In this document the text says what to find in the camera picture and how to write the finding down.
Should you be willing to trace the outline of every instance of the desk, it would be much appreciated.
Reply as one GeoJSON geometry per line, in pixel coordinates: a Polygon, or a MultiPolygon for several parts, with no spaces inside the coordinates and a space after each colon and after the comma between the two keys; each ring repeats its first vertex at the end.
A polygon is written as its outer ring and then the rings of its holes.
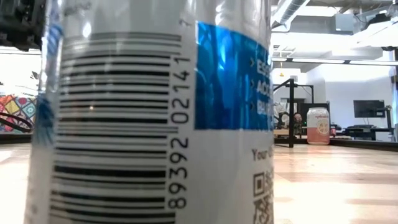
{"type": "Polygon", "coordinates": [[[376,140],[376,132],[390,132],[388,128],[346,128],[345,135],[352,138],[368,138],[376,140]]]}

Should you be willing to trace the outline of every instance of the ceiling duct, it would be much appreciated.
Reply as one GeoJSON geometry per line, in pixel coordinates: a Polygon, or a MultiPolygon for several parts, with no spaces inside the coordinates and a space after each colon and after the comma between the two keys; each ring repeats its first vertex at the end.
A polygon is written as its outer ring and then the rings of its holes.
{"type": "Polygon", "coordinates": [[[280,0],[272,15],[271,28],[275,29],[280,26],[288,26],[296,17],[299,9],[307,5],[310,0],[280,0]]]}

